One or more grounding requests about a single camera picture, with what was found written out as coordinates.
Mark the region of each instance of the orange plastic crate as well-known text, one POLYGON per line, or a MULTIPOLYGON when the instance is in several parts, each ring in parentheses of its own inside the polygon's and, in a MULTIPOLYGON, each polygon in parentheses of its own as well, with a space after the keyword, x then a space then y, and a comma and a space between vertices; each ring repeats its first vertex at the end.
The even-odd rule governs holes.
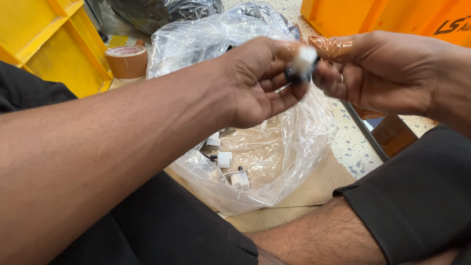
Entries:
POLYGON ((471 47, 470 0, 303 0, 301 14, 325 37, 385 30, 471 47))

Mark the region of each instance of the black cloth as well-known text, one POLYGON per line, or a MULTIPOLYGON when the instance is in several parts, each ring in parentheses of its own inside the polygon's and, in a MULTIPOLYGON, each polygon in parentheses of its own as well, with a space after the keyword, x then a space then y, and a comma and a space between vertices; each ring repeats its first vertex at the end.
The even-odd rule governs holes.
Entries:
MULTIPOLYGON (((0 113, 76 99, 0 62, 0 113)), ((440 126, 353 185, 336 189, 389 264, 453 247, 471 264, 471 141, 440 126)), ((64 250, 52 265, 257 264, 254 243, 166 173, 159 173, 64 250)))
MULTIPOLYGON (((421 260, 471 239, 471 141, 437 126, 354 184, 336 189, 389 264, 421 260)), ((453 265, 471 264, 463 252, 453 265)))
POLYGON ((160 172, 62 252, 51 265, 256 265, 257 248, 160 172))

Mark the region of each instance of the packing tape roll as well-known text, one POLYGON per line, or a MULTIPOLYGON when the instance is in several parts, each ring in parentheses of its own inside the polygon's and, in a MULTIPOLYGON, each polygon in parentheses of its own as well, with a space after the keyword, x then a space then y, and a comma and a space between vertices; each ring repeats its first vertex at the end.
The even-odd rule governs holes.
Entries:
POLYGON ((120 46, 105 51, 113 75, 119 79, 135 79, 146 75, 147 50, 143 46, 120 46))

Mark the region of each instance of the white plastic switch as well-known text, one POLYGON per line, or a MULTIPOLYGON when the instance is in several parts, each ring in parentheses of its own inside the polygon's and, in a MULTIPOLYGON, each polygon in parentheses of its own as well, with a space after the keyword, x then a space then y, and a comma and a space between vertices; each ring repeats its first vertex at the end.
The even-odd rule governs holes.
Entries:
POLYGON ((211 135, 208 140, 206 141, 207 145, 210 146, 221 146, 221 139, 219 139, 219 132, 211 135))
POLYGON ((219 168, 229 168, 232 162, 232 152, 218 152, 219 168))
POLYGON ((311 46, 300 46, 298 54, 291 62, 292 70, 295 73, 304 74, 312 71, 314 62, 317 59, 317 51, 311 46))
POLYGON ((240 187, 242 190, 249 188, 249 178, 247 170, 231 173, 231 183, 233 186, 240 187))

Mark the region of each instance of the floor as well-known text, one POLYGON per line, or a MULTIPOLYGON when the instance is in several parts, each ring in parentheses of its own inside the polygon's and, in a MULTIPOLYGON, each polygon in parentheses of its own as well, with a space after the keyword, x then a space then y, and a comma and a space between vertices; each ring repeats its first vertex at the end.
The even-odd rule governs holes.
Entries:
MULTIPOLYGON (((225 8, 229 8, 238 2, 238 0, 222 0, 225 8)), ((292 23, 297 23, 304 38, 307 38, 309 35, 316 34, 314 30, 302 19, 299 13, 301 0, 265 0, 265 2, 271 3, 292 23)), ((133 45, 139 38, 146 42, 147 50, 150 50, 150 36, 141 34, 132 35, 129 38, 114 36, 113 38, 110 38, 106 45, 110 45, 110 47, 133 45)), ((360 179, 380 166, 383 162, 370 143, 366 140, 355 121, 350 117, 350 114, 346 111, 340 100, 330 99, 330 103, 337 126, 339 127, 339 131, 332 143, 332 151, 339 163, 342 164, 355 179, 360 179)), ((435 126, 433 121, 424 117, 400 117, 418 137, 421 137, 426 131, 435 126)))

